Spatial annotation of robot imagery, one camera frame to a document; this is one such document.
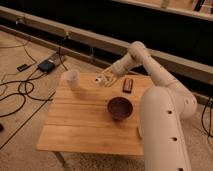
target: table leg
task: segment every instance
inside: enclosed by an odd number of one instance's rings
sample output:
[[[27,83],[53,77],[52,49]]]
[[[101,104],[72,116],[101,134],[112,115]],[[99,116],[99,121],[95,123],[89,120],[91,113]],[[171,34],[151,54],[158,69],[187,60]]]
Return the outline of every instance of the table leg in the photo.
[[[55,151],[53,151],[53,153],[55,154],[56,158],[61,162],[62,166],[64,166],[66,164],[66,161],[64,160],[64,157],[61,155],[61,153]]]

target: small object in gripper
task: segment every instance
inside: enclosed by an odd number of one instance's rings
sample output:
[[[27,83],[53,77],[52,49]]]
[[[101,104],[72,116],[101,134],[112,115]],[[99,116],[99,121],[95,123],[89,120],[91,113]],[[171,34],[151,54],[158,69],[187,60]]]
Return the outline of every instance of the small object in gripper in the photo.
[[[132,86],[133,86],[133,79],[126,78],[124,80],[124,84],[123,84],[123,92],[124,93],[131,93],[132,92]]]

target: wood grain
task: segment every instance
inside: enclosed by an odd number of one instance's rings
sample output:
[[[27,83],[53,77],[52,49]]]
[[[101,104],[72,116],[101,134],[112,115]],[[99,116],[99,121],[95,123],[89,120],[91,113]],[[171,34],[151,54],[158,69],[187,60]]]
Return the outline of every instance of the wood grain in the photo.
[[[138,136],[139,105],[144,91],[152,86],[147,76],[127,75],[112,87],[102,87],[97,74],[80,74],[78,88],[71,90],[62,77],[37,144],[39,150],[142,155]],[[131,94],[123,93],[125,78],[133,79]],[[114,121],[107,111],[113,97],[125,97],[133,104],[133,113],[123,121]]]

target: small black object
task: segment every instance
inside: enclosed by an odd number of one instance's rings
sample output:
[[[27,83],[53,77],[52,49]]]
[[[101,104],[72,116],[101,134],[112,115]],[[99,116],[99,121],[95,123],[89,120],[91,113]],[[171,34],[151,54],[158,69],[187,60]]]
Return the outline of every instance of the small black object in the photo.
[[[38,69],[45,73],[50,73],[55,68],[55,64],[49,60],[44,60],[38,65]]]
[[[2,124],[0,124],[0,132],[2,132],[4,130],[4,127]]]
[[[19,72],[22,72],[22,71],[28,69],[29,67],[30,67],[30,65],[23,64],[23,65],[20,65],[19,67],[17,67],[17,70],[18,70]]]

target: black device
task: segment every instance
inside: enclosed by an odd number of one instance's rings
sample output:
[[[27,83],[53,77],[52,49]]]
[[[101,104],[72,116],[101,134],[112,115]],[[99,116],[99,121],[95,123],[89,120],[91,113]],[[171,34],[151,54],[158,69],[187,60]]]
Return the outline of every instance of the black device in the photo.
[[[20,65],[19,67],[17,67],[17,70],[18,70],[19,72],[22,72],[22,71],[28,69],[30,66],[31,66],[31,65],[23,64],[23,65]]]
[[[50,73],[55,68],[55,64],[46,59],[38,65],[38,69],[41,72]]]

